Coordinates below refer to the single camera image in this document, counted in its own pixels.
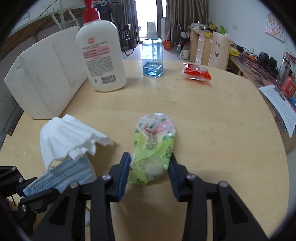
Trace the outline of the blue surgical face mask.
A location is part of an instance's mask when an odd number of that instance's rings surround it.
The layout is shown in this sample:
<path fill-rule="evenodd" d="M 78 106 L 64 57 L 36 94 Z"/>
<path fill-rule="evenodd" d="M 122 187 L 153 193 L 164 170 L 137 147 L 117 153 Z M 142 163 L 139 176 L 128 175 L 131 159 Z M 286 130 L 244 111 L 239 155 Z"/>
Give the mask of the blue surgical face mask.
<path fill-rule="evenodd" d="M 70 158 L 50 169 L 28 185 L 23 190 L 23 193 L 26 197 L 29 197 L 51 188 L 55 188 L 62 193 L 72 182 L 83 185 L 95 181 L 96 178 L 95 169 L 88 156 L 84 154 L 77 161 Z"/>

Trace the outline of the brown curtain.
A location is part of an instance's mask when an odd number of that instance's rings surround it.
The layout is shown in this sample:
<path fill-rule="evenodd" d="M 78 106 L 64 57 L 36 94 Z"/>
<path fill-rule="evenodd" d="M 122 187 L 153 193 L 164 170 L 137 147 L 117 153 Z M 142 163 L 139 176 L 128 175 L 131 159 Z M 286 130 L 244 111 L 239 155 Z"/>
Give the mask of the brown curtain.
<path fill-rule="evenodd" d="M 177 29 L 178 24 L 187 27 L 197 21 L 208 23 L 207 0 L 166 1 L 165 40 L 171 40 L 173 29 Z"/>

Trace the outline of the white lotion pump bottle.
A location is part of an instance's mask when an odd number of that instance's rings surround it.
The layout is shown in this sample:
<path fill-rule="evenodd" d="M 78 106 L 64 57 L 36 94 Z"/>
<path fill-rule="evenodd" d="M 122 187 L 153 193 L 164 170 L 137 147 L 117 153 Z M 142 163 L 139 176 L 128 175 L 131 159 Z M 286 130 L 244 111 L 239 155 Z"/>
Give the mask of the white lotion pump bottle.
<path fill-rule="evenodd" d="M 111 92 L 126 85 L 125 68 L 116 26 L 101 20 L 92 7 L 92 1 L 85 1 L 83 27 L 76 35 L 76 42 L 82 52 L 88 80 L 99 92 Z"/>

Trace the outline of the wooden smiley face chair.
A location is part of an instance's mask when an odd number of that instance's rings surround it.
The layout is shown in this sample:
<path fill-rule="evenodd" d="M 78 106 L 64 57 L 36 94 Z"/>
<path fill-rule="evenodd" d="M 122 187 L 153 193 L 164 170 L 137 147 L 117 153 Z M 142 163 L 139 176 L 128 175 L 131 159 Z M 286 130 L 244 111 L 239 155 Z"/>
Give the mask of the wooden smiley face chair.
<path fill-rule="evenodd" d="M 230 52 L 230 38 L 213 32 L 208 66 L 226 71 Z"/>

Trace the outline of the green plastic snack bag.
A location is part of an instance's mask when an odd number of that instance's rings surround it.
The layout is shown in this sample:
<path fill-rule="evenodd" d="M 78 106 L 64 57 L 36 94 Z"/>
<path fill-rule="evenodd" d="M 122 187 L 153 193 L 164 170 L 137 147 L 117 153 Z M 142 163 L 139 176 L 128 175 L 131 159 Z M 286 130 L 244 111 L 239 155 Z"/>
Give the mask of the green plastic snack bag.
<path fill-rule="evenodd" d="M 168 169 L 173 152 L 176 129 L 164 113 L 143 116 L 134 132 L 134 152 L 128 183 L 146 185 L 161 177 Z"/>

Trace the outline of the white styrofoam box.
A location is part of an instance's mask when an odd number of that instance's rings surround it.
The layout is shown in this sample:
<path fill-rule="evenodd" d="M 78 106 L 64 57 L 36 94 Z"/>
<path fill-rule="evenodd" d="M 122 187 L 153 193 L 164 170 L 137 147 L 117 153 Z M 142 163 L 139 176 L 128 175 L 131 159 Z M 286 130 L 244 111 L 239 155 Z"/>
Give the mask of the white styrofoam box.
<path fill-rule="evenodd" d="M 31 118 L 60 116 L 86 81 L 77 33 L 71 27 L 40 40 L 19 54 L 6 74 L 7 88 Z"/>

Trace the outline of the black headphones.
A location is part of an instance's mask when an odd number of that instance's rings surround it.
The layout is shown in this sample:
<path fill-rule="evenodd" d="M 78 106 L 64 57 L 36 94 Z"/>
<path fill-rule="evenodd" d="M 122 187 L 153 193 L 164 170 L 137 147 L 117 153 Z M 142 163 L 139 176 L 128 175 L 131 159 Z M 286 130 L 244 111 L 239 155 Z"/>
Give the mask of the black headphones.
<path fill-rule="evenodd" d="M 278 74 L 277 61 L 273 57 L 269 57 L 267 53 L 260 52 L 258 61 L 270 74 Z"/>

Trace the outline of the red snack packet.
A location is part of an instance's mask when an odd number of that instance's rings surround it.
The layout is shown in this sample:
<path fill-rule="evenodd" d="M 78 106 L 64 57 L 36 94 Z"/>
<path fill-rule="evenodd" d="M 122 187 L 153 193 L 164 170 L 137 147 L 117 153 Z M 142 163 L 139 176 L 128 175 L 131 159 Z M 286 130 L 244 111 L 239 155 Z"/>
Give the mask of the red snack packet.
<path fill-rule="evenodd" d="M 185 78 L 196 81 L 211 81 L 211 75 L 205 67 L 193 63 L 184 63 L 180 72 Z"/>

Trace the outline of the white tissue stack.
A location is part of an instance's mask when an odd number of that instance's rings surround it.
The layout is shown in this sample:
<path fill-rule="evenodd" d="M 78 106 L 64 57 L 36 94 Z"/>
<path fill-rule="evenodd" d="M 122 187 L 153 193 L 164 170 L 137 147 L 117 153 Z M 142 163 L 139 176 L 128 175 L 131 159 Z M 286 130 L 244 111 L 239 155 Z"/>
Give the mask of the white tissue stack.
<path fill-rule="evenodd" d="M 110 137 L 67 114 L 54 117 L 40 130 L 40 149 L 46 170 L 53 161 L 71 158 L 78 161 L 84 154 L 96 154 L 96 144 L 111 146 Z"/>

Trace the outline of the white paper sheet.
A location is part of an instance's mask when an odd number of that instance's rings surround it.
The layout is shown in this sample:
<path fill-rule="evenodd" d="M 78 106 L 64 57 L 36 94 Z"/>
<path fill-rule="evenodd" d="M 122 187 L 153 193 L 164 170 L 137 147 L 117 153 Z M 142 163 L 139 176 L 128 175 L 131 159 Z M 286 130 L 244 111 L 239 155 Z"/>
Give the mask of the white paper sheet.
<path fill-rule="evenodd" d="M 280 114 L 289 138 L 293 136 L 295 129 L 295 111 L 285 96 L 274 85 L 260 87 L 259 90 L 267 97 L 276 111 Z"/>

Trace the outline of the clear blue spray bottle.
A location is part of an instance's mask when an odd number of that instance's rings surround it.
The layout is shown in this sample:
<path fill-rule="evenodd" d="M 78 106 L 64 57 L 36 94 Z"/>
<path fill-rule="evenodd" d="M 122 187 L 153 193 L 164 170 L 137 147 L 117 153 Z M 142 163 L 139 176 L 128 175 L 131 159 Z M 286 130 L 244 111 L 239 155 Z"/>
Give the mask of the clear blue spray bottle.
<path fill-rule="evenodd" d="M 147 37 L 142 42 L 142 72 L 144 76 L 159 78 L 163 70 L 162 41 L 155 22 L 147 22 Z"/>

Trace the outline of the black folding chair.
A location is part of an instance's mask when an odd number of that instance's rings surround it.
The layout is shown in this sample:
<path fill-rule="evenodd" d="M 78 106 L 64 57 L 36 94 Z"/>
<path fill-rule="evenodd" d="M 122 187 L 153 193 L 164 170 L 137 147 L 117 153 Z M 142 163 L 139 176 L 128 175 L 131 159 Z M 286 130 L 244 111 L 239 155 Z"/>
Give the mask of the black folding chair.
<path fill-rule="evenodd" d="M 113 23 L 117 27 L 121 50 L 124 52 L 126 57 L 128 57 L 134 52 L 134 49 L 135 49 L 135 47 L 132 46 L 132 52 L 130 54 L 127 54 L 123 46 L 124 43 L 128 43 L 132 45 L 132 39 L 129 36 L 130 30 L 131 30 L 131 24 L 123 23 L 123 8 L 118 1 L 111 1 L 110 9 L 111 9 L 111 16 L 112 16 Z"/>

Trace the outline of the wooden desk with drawers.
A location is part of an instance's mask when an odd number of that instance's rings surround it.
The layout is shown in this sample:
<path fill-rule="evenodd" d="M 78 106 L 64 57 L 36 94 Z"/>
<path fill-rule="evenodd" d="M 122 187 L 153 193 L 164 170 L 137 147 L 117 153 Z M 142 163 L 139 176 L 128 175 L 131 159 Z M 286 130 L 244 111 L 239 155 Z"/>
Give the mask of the wooden desk with drawers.
<path fill-rule="evenodd" d="M 203 30 L 188 26 L 190 32 L 189 60 L 207 66 L 212 50 L 212 36 Z"/>

